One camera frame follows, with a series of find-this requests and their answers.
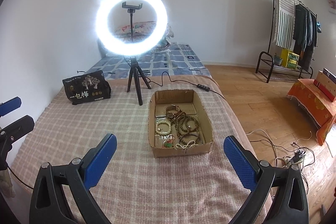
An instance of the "yellow box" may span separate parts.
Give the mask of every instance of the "yellow box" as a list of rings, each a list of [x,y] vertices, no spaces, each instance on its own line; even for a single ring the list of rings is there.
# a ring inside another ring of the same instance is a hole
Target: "yellow box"
[[[296,69],[299,57],[300,56],[298,54],[295,54],[294,52],[283,48],[281,51],[281,65],[289,69]]]

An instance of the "clothes rack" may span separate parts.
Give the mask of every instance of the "clothes rack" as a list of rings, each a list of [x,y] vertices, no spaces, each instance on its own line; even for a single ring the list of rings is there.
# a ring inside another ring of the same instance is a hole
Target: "clothes rack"
[[[312,12],[306,5],[304,5],[300,0],[297,0],[301,5],[303,5],[305,8],[307,8],[310,12]],[[274,63],[274,58],[273,56],[269,53],[269,49],[271,46],[271,42],[272,42],[272,33],[273,33],[273,27],[274,27],[274,11],[275,11],[275,0],[273,0],[273,15],[272,15],[272,27],[271,27],[271,34],[270,34],[270,38],[269,38],[269,43],[268,43],[268,50],[267,52],[262,51],[259,55],[259,59],[258,59],[258,64],[257,64],[257,68],[255,70],[255,73],[260,73],[262,76],[264,76],[267,80],[266,83],[268,83],[270,81],[270,79],[278,79],[278,80],[286,80],[286,81],[296,81],[297,78],[303,78],[302,74],[307,74],[310,75],[310,79],[313,76],[313,69],[312,67],[310,67],[311,72],[308,72],[306,70],[304,70],[301,66],[297,66],[296,69],[290,69],[290,68],[286,68],[283,66],[279,66],[276,65]],[[262,58],[263,55],[267,55],[271,58],[271,60],[268,59],[264,59]],[[259,65],[260,65],[260,61],[264,62],[265,64],[267,64],[268,66],[270,66],[270,70],[269,71],[264,71],[264,70],[259,70]],[[289,74],[289,73],[281,73],[281,72],[273,72],[274,68],[278,68],[278,69],[283,69],[283,70],[288,70],[288,71],[292,71],[292,73],[299,73],[299,75],[294,75],[294,74]],[[278,75],[286,75],[286,76],[291,76],[294,78],[279,78],[279,77],[271,77],[273,73],[276,73]]]

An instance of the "clamp screw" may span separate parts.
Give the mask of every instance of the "clamp screw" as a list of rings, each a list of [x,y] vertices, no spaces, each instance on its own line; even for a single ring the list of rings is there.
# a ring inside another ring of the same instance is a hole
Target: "clamp screw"
[[[48,162],[44,162],[41,164],[41,167],[42,168],[47,168],[49,166],[49,163]]]
[[[269,166],[269,163],[266,160],[261,160],[260,165],[263,166],[263,167],[267,167],[267,166]]]
[[[292,164],[292,169],[298,171],[299,167],[296,164]]]
[[[80,158],[74,158],[71,163],[74,164],[74,165],[77,165],[81,162],[81,159]]]

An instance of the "blue clamp pad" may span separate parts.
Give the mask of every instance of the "blue clamp pad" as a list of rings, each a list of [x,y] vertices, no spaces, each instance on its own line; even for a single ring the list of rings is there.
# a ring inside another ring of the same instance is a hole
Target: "blue clamp pad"
[[[253,191],[257,186],[256,172],[230,136],[225,138],[223,149],[243,187]]]
[[[16,110],[21,106],[21,99],[19,97],[15,97],[3,104],[0,105],[0,117]]]
[[[85,164],[83,170],[83,182],[87,190],[89,190],[91,187],[95,187],[98,184],[116,149],[117,138],[113,134],[108,134],[105,136],[105,138],[103,138],[96,148],[90,149],[84,156],[84,162],[87,158],[90,160],[87,164]]]

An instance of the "pillow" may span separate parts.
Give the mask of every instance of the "pillow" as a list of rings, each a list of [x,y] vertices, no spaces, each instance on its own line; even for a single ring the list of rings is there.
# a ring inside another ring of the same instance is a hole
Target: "pillow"
[[[148,37],[147,35],[138,35],[136,37],[133,37],[133,42],[141,42],[141,41],[145,40],[147,37]],[[120,40],[123,41],[124,43],[130,43],[131,42],[130,37],[123,37]],[[167,37],[165,39],[160,40],[148,52],[151,52],[151,53],[170,52],[170,49],[169,49],[170,46],[171,46],[171,41],[170,41],[170,38]],[[109,50],[107,50],[102,43],[101,43],[100,47],[101,47],[102,52],[103,52],[103,57],[105,57],[105,56],[107,56],[107,57],[115,56],[115,54],[113,52],[110,52]]]
[[[155,27],[156,27],[156,21],[145,21],[145,22],[133,23],[133,40],[135,41],[134,37],[139,36],[139,35],[151,35]],[[118,38],[130,37],[131,36],[131,25],[125,25],[125,26],[119,27],[115,31],[114,36]],[[166,37],[174,37],[174,33],[169,23],[167,23],[167,28],[163,35],[163,38],[166,38]]]

